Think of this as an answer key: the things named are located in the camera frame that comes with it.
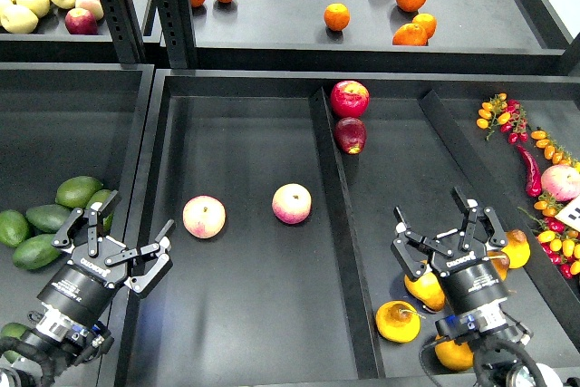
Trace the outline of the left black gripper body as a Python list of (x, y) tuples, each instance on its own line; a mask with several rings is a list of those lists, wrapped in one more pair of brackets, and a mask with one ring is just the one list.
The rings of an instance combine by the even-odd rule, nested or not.
[(91, 328), (129, 275), (126, 263), (108, 265), (106, 259), (127, 250), (111, 236), (99, 238), (94, 247), (87, 242), (75, 247), (37, 296), (44, 317), (68, 328), (74, 324)]

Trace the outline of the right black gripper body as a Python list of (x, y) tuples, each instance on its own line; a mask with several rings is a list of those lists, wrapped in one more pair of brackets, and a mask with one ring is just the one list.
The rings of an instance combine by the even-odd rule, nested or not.
[(468, 251), (453, 251), (448, 258), (439, 252), (430, 255), (430, 267), (454, 314), (473, 312), (484, 305), (499, 305), (508, 290), (488, 258), (485, 245)]

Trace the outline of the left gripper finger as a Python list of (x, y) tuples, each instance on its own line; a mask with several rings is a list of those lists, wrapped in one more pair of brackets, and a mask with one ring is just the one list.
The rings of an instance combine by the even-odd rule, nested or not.
[(114, 211), (120, 200), (118, 191), (113, 190), (97, 208), (74, 208), (55, 233), (52, 246), (71, 254), (76, 247), (82, 245), (81, 242), (74, 241), (75, 235), (85, 229), (87, 254), (98, 256), (100, 243), (105, 237), (104, 219)]
[(169, 219), (152, 243), (106, 257), (108, 284), (125, 285), (139, 298), (148, 296), (173, 265), (169, 234), (174, 227), (175, 221)]

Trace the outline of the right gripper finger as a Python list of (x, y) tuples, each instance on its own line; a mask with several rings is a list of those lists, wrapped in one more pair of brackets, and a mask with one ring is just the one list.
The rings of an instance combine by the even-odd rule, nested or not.
[(446, 258), (452, 257), (452, 249), (446, 247), (439, 239), (429, 238), (412, 230), (399, 206), (394, 208), (393, 214), (397, 224), (395, 226), (396, 236), (391, 243), (391, 251), (409, 279), (416, 281), (427, 272), (429, 262), (423, 264), (420, 260), (415, 259), (413, 256), (417, 253), (427, 256), (439, 254)]
[(459, 228), (435, 236), (435, 241), (446, 254), (486, 254), (508, 244), (506, 232), (493, 207), (480, 206), (459, 187), (454, 187), (450, 193), (463, 219)]

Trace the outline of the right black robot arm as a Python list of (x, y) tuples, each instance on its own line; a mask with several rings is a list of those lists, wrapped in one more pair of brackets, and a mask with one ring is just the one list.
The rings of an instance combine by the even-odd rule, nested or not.
[(547, 379), (526, 345), (532, 331), (505, 312), (509, 297), (495, 264), (507, 257), (508, 237), (495, 209), (466, 198), (459, 188), (450, 192), (462, 215), (460, 227), (439, 234), (414, 231), (402, 207), (391, 251), (405, 278), (443, 299), (450, 315), (436, 323), (434, 346), (466, 345), (478, 386), (514, 386), (525, 377), (533, 386)]

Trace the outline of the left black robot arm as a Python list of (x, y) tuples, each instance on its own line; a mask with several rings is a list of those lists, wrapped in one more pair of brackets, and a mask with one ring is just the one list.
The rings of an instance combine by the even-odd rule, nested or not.
[(52, 386), (68, 368), (106, 354), (114, 339), (100, 318), (113, 298), (122, 288), (144, 298), (171, 269), (173, 220), (143, 247), (128, 248), (104, 233), (117, 195), (113, 191), (101, 203), (74, 208), (53, 237), (53, 247), (69, 258), (38, 294), (43, 312), (34, 327), (19, 338), (2, 338), (2, 353), (18, 355), (2, 365), (2, 385)]

